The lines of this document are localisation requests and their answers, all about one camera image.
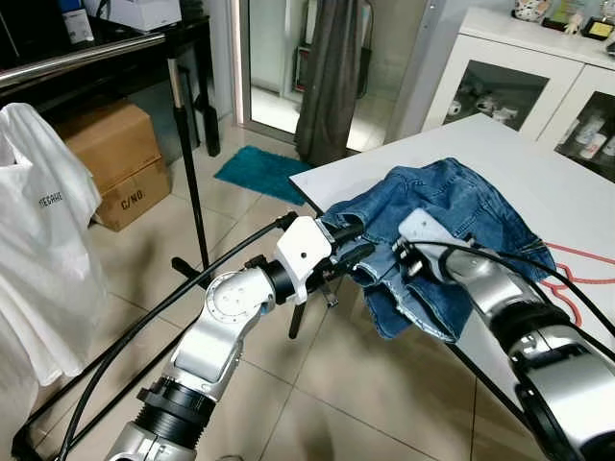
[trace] white plastic bag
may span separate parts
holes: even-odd
[[[16,376],[27,376],[30,367],[44,386],[80,373],[106,305],[102,268],[86,234],[100,195],[87,169],[28,105],[0,111],[0,150],[7,159],[0,166],[0,335],[12,332],[0,345],[10,341],[29,360],[0,365],[0,414],[25,421],[27,412],[16,415],[19,405],[8,401],[15,395],[8,387],[18,380],[3,375],[15,368]],[[23,397],[29,411],[32,398]]]
[[[11,458],[12,437],[26,422],[38,394],[25,349],[0,315],[0,460]]]

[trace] shelf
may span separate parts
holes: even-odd
[[[615,70],[615,59],[606,53],[604,41],[568,36],[502,12],[470,8],[459,32]]]

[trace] bottle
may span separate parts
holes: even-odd
[[[590,141],[585,144],[585,147],[578,154],[589,160],[593,158],[594,155],[600,150],[603,144],[606,142],[606,134],[604,133],[596,133],[592,136]]]
[[[609,157],[615,157],[615,135],[611,136],[603,147],[603,154]]]
[[[589,141],[592,140],[594,134],[600,131],[600,128],[603,127],[604,119],[603,113],[600,111],[596,111],[589,116],[587,122],[578,130],[577,135],[575,136],[575,141],[582,145],[587,145]]]
[[[561,139],[559,139],[559,142],[557,142],[558,146],[561,146],[568,140],[568,138],[573,133],[573,131],[577,128],[579,123],[580,123],[579,120],[576,118],[575,121],[570,125],[570,127],[568,127],[568,130],[566,130],[566,133],[564,133],[564,135],[561,136]]]

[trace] denim jeans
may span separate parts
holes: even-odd
[[[478,173],[454,158],[423,168],[393,168],[384,180],[353,200],[333,205],[321,218],[335,228],[359,220],[363,235],[338,250],[344,255],[366,242],[376,250],[352,275],[364,289],[379,334],[394,338],[412,323],[444,341],[454,342],[472,310],[465,291],[419,275],[402,275],[391,245],[398,226],[417,207],[422,208],[453,237],[472,235],[478,244],[496,252],[521,255],[552,269],[555,264],[542,240],[500,192]],[[510,261],[531,279],[546,276],[527,263]]]

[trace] figurine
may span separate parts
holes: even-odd
[[[485,94],[479,97],[477,102],[475,103],[475,108],[480,110],[485,115],[491,116],[491,113],[498,106],[498,101],[491,96],[490,94]]]
[[[516,0],[513,16],[523,21],[538,22],[550,5],[550,0]]]
[[[570,16],[570,19],[568,19],[568,24],[566,24],[564,34],[568,34],[570,36],[576,34],[578,32],[578,29],[580,29],[580,25],[582,22],[583,16],[580,12],[576,12],[575,14]]]

